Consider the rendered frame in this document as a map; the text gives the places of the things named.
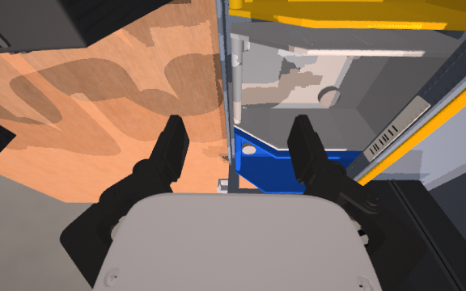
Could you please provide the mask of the orange flat bar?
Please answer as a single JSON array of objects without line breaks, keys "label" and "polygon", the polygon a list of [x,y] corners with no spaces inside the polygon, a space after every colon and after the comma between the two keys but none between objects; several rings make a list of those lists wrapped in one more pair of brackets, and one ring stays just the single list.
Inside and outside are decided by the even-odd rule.
[{"label": "orange flat bar", "polygon": [[386,158],[368,171],[357,182],[362,186],[376,177],[380,172],[393,164],[398,158],[411,150],[416,144],[430,135],[439,126],[454,116],[459,110],[466,106],[466,87],[439,112],[431,117],[422,127],[407,138],[402,144],[394,149]]}]

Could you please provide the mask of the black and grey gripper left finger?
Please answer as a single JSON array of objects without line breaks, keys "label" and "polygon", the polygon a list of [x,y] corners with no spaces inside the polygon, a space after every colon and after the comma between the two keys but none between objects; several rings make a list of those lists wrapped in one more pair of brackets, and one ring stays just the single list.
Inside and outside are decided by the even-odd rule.
[{"label": "black and grey gripper left finger", "polygon": [[112,229],[140,200],[173,192],[183,170],[189,136],[182,117],[170,115],[150,157],[133,166],[132,174],[107,188],[94,203],[61,233],[60,243],[94,288],[112,244]]}]

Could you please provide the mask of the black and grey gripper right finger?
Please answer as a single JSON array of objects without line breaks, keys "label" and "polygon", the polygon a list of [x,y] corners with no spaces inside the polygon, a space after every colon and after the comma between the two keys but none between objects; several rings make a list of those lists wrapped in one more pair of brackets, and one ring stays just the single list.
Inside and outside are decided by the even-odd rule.
[{"label": "black and grey gripper right finger", "polygon": [[382,291],[397,291],[425,256],[424,240],[385,209],[375,193],[347,176],[339,162],[329,161],[307,115],[295,117],[287,145],[295,178],[306,187],[303,195],[337,203],[361,226]]}]

